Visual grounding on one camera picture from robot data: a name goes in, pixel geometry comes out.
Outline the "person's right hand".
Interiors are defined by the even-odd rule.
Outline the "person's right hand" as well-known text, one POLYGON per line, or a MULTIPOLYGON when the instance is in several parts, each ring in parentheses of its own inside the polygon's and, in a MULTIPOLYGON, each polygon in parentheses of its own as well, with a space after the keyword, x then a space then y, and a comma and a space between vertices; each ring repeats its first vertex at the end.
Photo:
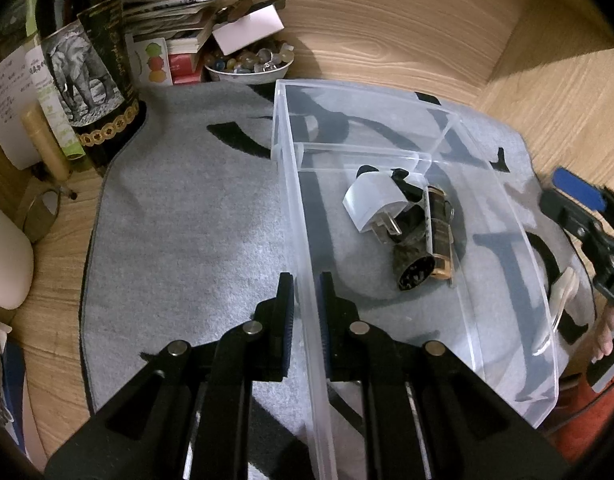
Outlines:
POLYGON ((592 363, 609 356, 614 348, 614 306, 606 304, 592 335, 592 363))

